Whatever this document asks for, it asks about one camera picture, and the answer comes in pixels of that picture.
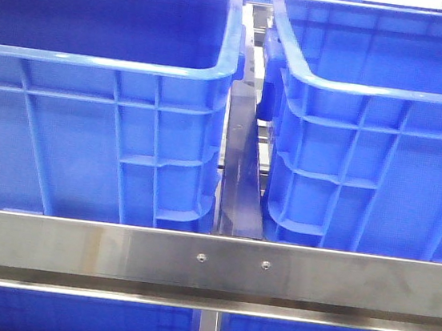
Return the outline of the blue crate lower left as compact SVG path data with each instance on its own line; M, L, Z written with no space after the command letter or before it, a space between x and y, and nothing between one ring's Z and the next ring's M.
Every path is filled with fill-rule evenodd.
M0 287L0 331L199 331L193 309Z

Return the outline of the blue crate front right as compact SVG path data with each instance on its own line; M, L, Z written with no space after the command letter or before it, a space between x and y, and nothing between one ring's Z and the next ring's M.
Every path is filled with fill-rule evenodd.
M442 263L442 14L273 0L270 241Z

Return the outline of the blue crate front left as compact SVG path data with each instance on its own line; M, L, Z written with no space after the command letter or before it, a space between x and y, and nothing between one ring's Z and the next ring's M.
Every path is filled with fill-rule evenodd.
M0 210L208 233L243 0L0 0Z

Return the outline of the steel shelf front rail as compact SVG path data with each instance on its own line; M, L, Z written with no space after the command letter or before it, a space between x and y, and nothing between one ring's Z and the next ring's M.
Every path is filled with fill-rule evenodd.
M0 211L0 285L376 331L442 331L442 264Z

